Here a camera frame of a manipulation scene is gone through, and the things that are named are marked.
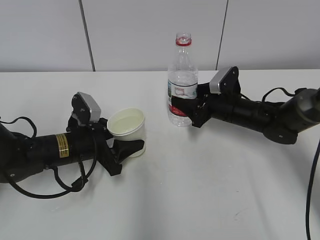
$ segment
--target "cup rim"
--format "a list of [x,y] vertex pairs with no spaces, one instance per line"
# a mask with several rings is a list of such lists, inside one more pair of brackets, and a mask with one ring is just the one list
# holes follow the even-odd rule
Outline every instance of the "cup rim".
[[[143,119],[142,119],[141,123],[137,127],[135,127],[134,129],[132,129],[130,131],[127,131],[127,132],[117,133],[117,132],[113,132],[112,130],[110,130],[110,121],[111,121],[111,119],[114,118],[117,114],[119,114],[121,112],[124,112],[124,111],[127,111],[127,110],[137,110],[137,111],[139,111],[143,116]],[[121,110],[115,112],[111,117],[109,117],[109,119],[108,119],[108,121],[106,123],[106,128],[114,136],[117,136],[117,137],[127,136],[127,135],[132,134],[132,133],[136,132],[137,130],[139,130],[144,125],[145,118],[146,118],[145,114],[141,109],[136,108],[136,107],[127,107],[127,108],[124,108],[124,109],[121,109]]]

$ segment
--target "black cable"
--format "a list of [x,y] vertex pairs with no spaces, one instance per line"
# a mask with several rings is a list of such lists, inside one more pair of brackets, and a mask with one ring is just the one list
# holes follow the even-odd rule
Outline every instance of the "black cable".
[[244,99],[250,100],[250,98],[248,98],[246,95],[240,93],[241,97],[243,97]]
[[271,89],[270,91],[268,91],[263,97],[262,97],[262,100],[261,102],[264,103],[266,101],[266,98],[267,96],[272,93],[274,90],[277,90],[277,89],[280,89],[282,90],[282,92],[284,92],[285,95],[289,96],[289,97],[294,97],[296,94],[293,94],[293,93],[289,93],[285,88],[283,87],[276,87],[274,89]]
[[59,174],[58,174],[58,167],[57,166],[51,166],[49,167],[49,169],[52,169],[53,172],[54,172],[54,178],[56,180],[56,182],[60,185],[60,187],[62,187],[64,190],[67,190],[67,191],[70,191],[70,192],[73,192],[73,193],[76,193],[76,192],[80,192],[85,184],[88,182],[88,179],[86,177],[86,173],[85,173],[85,167],[84,167],[84,164],[82,162],[81,159],[78,159],[78,164],[79,164],[79,167],[80,167],[80,172],[81,172],[81,177],[79,177],[77,180],[75,180],[73,183],[72,183],[72,187],[66,185],[62,180],[61,178],[59,177]]
[[11,121],[11,122],[6,122],[6,121],[0,121],[0,124],[14,124],[16,121],[18,121],[19,119],[23,119],[23,120],[26,120],[29,124],[30,124],[30,126],[32,127],[32,129],[33,129],[33,134],[32,134],[32,139],[33,138],[35,138],[36,136],[37,136],[37,127],[36,127],[36,125],[34,124],[34,122],[30,119],[30,118],[28,118],[28,117],[26,117],[26,116],[20,116],[20,117],[18,117],[18,118],[16,118],[15,120],[13,120],[13,121]]
[[[32,122],[32,120],[28,117],[25,116],[21,116],[16,118],[15,120],[11,121],[11,122],[5,122],[5,121],[0,121],[0,123],[3,124],[14,124],[16,121],[18,121],[19,119],[23,119],[26,120],[32,127],[33,129],[33,135],[31,138],[35,138],[37,135],[37,127],[36,125]],[[15,132],[14,134],[16,135],[21,135],[24,136],[21,133]],[[57,193],[57,194],[49,194],[49,195],[42,195],[42,194],[34,194],[31,192],[28,192],[26,190],[24,190],[23,188],[21,188],[19,185],[17,185],[17,183],[8,175],[7,171],[5,171],[5,169],[0,165],[0,173],[4,176],[4,178],[7,180],[7,182],[19,193],[30,197],[30,198],[34,198],[34,199],[54,199],[54,198],[59,198],[62,197],[68,193],[71,192],[79,192],[80,190],[83,189],[84,185],[88,182],[88,177],[92,174],[93,170],[95,169],[95,166],[97,164],[97,153],[98,153],[98,147],[97,147],[97,142],[95,137],[92,135],[92,140],[93,140],[93,144],[94,144],[94,157],[93,157],[93,162],[92,165],[88,171],[88,173],[85,173],[85,168],[84,165],[82,163],[82,160],[79,159],[78,164],[80,167],[80,172],[81,172],[81,177],[78,178],[76,181],[73,182],[72,187],[67,186],[66,184],[64,184],[61,180],[61,178],[58,175],[58,168],[57,167],[49,167],[50,169],[53,169],[54,171],[54,177],[55,180],[57,181],[57,183],[63,188],[65,189],[65,191]]]
[[317,168],[319,155],[320,155],[320,140],[319,140],[318,147],[316,148],[316,152],[315,152],[315,155],[314,155],[314,158],[313,158],[311,172],[310,172],[309,185],[308,185],[308,190],[307,190],[307,194],[306,194],[305,231],[306,231],[307,240],[311,240],[310,225],[309,225],[309,220],[310,220],[310,202],[311,202],[312,186],[314,184],[314,178],[315,178],[315,173],[316,173],[316,168]]
[[316,92],[315,99],[316,99],[317,101],[320,101],[320,88],[319,88],[318,91]]

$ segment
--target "yellow label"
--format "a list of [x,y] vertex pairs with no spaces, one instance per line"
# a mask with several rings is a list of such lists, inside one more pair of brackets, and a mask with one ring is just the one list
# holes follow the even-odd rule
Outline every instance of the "yellow label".
[[60,158],[66,158],[69,157],[69,145],[66,138],[66,135],[64,133],[55,135],[56,140],[58,142],[59,147],[59,156]]

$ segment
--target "white wall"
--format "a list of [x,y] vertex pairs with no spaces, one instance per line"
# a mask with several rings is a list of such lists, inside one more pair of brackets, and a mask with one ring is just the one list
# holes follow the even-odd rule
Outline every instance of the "white wall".
[[[215,69],[227,0],[82,0],[97,71],[165,70],[191,32]],[[218,69],[320,68],[319,0],[229,0]],[[0,72],[92,71],[78,0],[3,0]]]
[[319,69],[319,0],[229,0],[218,68]]
[[190,32],[194,61],[216,67],[226,0],[83,0],[97,71],[166,70],[176,32]]
[[92,71],[77,0],[2,0],[0,72]]

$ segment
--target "bottle label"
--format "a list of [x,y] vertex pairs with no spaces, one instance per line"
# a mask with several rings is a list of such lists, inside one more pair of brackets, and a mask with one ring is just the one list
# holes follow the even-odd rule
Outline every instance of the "bottle label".
[[197,97],[197,87],[197,83],[189,86],[181,86],[174,84],[168,80],[168,105],[170,112],[180,117],[187,117],[187,115],[184,114],[181,110],[179,110],[175,106],[172,106],[171,98],[172,96],[175,96],[182,99],[195,99]]

